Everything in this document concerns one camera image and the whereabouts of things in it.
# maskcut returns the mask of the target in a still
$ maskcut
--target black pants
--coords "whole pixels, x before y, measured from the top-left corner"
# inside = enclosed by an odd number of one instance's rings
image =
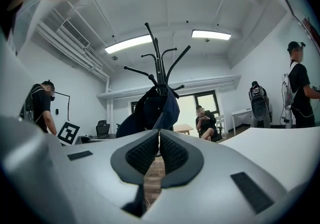
[[[311,127],[315,127],[315,116],[311,116],[311,117],[303,117],[301,115],[297,115],[295,116],[295,124],[296,124],[296,129],[300,129],[300,128],[311,128]]]

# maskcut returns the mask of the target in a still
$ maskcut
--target wooden table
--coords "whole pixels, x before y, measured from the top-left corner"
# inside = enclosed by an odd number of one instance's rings
[[[175,132],[184,133],[184,134],[187,133],[188,135],[190,135],[189,131],[193,130],[193,128],[187,124],[181,124],[181,125],[174,126],[173,130]]]

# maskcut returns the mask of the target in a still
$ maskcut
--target seated person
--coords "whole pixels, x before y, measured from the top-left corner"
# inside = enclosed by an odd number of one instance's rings
[[[197,106],[196,111],[196,129],[202,139],[211,141],[211,138],[218,135],[215,116],[210,111],[204,111],[202,106]]]

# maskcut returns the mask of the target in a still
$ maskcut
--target floor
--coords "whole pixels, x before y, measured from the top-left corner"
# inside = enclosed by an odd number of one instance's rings
[[[249,129],[249,127],[239,127],[236,129],[236,134],[240,134],[245,130]],[[222,139],[219,142],[223,142],[227,139],[234,137],[234,132],[230,132],[227,134],[226,139]],[[165,176],[165,164],[163,162],[162,157],[157,157],[154,162],[151,164],[148,172],[145,175],[144,183],[145,183],[145,191],[144,195],[146,198],[146,207],[149,208],[154,201],[158,198],[161,191],[161,179]]]

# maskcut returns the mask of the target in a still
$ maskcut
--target ceiling light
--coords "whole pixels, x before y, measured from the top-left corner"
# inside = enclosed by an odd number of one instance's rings
[[[144,43],[148,43],[148,42],[152,42],[150,35],[144,35],[141,37],[137,37],[137,38],[123,41],[123,42],[119,42],[119,43],[114,44],[110,47],[106,47],[105,51],[107,53],[111,54],[111,53],[117,52],[119,50],[127,49],[130,47],[137,46],[137,45],[144,44]]]
[[[193,38],[210,38],[210,39],[220,39],[220,40],[229,40],[231,34],[219,33],[219,32],[211,32],[211,31],[200,31],[193,30],[192,31]]]

